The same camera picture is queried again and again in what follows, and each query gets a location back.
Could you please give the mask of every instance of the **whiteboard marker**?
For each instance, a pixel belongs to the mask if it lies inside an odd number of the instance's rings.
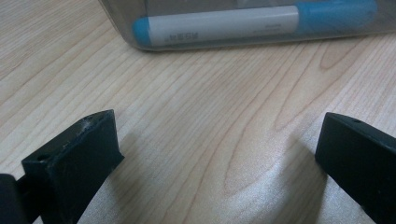
[[[375,0],[298,2],[140,18],[132,26],[140,46],[160,47],[265,35],[339,34],[360,29],[377,11]]]

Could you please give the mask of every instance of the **black object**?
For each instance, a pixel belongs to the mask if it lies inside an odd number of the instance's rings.
[[[0,223],[77,223],[122,159],[113,110],[79,120],[22,160],[20,180],[0,175]]]
[[[327,113],[315,158],[376,223],[396,223],[396,139]]]

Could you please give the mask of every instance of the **light wood surface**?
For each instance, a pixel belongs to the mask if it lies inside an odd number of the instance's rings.
[[[2,173],[115,110],[126,158],[79,223],[372,223],[314,153],[327,111],[396,135],[395,34],[151,53],[95,0],[0,18]]]

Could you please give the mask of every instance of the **wooden tabletop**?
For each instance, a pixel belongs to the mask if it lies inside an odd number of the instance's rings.
[[[1,173],[114,109],[125,160],[79,223],[372,223],[314,161],[326,112],[396,135],[396,35],[129,46],[96,0],[2,1]]]

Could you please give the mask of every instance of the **wooden table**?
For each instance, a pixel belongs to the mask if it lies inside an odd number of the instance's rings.
[[[396,135],[396,35],[152,53],[96,0],[0,16],[2,173],[115,110],[126,158],[80,223],[372,223],[314,153],[327,111]]]

